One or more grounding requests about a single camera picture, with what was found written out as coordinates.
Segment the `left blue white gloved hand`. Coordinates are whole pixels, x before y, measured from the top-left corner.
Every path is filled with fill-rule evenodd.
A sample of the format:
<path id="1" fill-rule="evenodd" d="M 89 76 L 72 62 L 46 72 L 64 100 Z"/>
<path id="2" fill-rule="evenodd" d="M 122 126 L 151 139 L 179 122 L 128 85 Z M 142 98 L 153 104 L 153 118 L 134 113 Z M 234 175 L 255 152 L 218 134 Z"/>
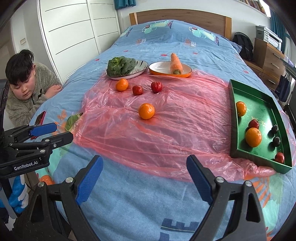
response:
<path id="1" fill-rule="evenodd" d="M 22 213 L 28 202 L 29 194 L 24 174 L 13 178 L 13 184 L 8 179 L 1 178 L 1 208 L 5 208 L 11 218 Z"/>

